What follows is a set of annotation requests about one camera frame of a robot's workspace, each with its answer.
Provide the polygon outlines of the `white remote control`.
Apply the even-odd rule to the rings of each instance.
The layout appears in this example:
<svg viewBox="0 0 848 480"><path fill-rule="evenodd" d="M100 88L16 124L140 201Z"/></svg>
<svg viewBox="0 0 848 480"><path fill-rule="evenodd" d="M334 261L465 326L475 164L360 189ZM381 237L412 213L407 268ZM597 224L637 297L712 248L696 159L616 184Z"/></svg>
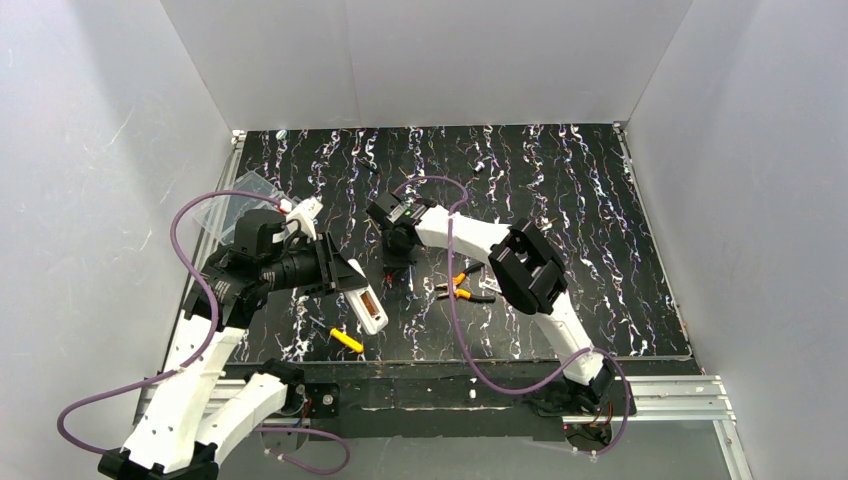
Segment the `white remote control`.
<svg viewBox="0 0 848 480"><path fill-rule="evenodd" d="M364 332L375 336L388 325L388 316L358 261L350 259L348 264L365 280L365 286L345 292L345 300Z"/></svg>

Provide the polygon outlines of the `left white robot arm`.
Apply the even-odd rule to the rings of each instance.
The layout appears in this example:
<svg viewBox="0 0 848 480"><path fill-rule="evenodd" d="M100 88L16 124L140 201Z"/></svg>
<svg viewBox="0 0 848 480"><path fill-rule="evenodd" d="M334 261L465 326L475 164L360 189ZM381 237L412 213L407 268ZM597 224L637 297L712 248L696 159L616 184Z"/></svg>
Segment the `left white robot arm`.
<svg viewBox="0 0 848 480"><path fill-rule="evenodd" d="M271 293L355 297L368 281L332 237L317 231L319 205L252 209L194 272L182 307L186 325L173 342L175 362L157 379L141 421L124 444L105 451L110 479L215 479L232 450L304 382L302 369L265 362L212 414L207 405L227 360Z"/></svg>

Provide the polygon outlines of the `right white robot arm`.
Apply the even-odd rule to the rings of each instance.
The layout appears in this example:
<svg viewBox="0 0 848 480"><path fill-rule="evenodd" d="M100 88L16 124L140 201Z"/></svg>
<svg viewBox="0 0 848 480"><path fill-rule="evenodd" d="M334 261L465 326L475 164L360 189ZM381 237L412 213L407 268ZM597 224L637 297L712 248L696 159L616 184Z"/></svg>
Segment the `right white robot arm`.
<svg viewBox="0 0 848 480"><path fill-rule="evenodd" d="M391 192L366 210L381 233L384 265L397 270L418 248L441 248L484 265L503 300L540 327L560 360L542 381L523 388L491 383L505 395L528 395L562 382L570 401L590 409L602 403L615 378L610 359L592 344L572 304L562 255L533 222L492 223L452 212L427 199Z"/></svg>

